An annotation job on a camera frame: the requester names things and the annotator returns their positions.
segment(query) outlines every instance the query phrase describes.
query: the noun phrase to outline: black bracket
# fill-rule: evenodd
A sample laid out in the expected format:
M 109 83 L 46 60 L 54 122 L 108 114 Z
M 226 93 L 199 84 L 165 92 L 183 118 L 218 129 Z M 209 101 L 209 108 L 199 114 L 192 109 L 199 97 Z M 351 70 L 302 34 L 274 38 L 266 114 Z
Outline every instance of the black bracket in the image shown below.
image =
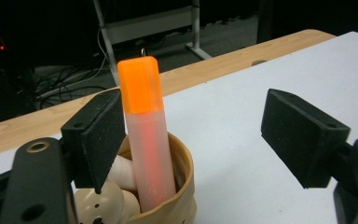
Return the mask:
M 20 147 L 0 175 L 0 223 L 76 223 L 71 182 L 101 188 L 125 137 L 120 90 L 93 97 L 62 126 L 62 139 Z
M 358 140 L 346 143 L 350 128 L 285 91 L 269 90 L 261 133 L 303 188 L 338 184 L 338 223 L 358 223 Z

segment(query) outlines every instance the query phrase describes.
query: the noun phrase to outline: metal frame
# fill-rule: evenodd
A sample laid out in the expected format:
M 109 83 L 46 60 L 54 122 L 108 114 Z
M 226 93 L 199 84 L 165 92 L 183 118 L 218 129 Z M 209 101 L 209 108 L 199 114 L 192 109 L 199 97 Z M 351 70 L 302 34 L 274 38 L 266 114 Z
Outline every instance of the metal frame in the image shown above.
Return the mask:
M 203 60 L 212 58 L 200 49 L 200 0 L 193 0 L 192 6 L 108 24 L 104 22 L 99 0 L 93 1 L 110 62 L 110 70 L 117 85 L 119 85 L 117 61 L 112 44 L 192 25 L 193 39 L 186 46 Z

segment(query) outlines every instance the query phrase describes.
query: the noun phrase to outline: orange glowing tube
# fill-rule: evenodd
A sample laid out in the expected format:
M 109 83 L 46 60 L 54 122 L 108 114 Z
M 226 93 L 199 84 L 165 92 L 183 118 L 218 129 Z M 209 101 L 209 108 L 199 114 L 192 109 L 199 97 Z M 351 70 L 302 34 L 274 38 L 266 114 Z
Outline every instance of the orange glowing tube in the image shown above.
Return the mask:
M 117 65 L 139 201 L 149 211 L 175 193 L 157 60 L 141 57 Z

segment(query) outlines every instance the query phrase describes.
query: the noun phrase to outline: wooden tabletop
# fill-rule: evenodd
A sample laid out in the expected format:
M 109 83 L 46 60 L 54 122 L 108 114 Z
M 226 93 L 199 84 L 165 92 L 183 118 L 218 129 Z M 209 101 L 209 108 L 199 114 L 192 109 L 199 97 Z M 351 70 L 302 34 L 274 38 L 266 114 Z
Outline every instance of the wooden tabletop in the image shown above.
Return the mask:
M 161 73 L 163 95 L 251 67 L 253 62 L 272 60 L 331 38 L 334 36 L 324 32 L 305 30 Z M 0 152 L 20 147 L 36 138 L 59 133 L 61 126 L 92 96 L 0 122 Z

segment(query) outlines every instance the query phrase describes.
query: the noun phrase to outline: white tabletop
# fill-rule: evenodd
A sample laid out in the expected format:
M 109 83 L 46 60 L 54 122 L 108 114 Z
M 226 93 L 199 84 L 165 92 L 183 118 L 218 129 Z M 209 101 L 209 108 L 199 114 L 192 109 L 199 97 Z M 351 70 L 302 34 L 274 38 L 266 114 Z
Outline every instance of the white tabletop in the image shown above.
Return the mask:
M 302 189 L 261 137 L 268 89 L 289 91 L 358 138 L 358 34 L 349 33 L 164 98 L 169 132 L 192 153 L 196 224 L 337 223 L 334 179 Z M 0 173 L 14 149 L 0 154 Z

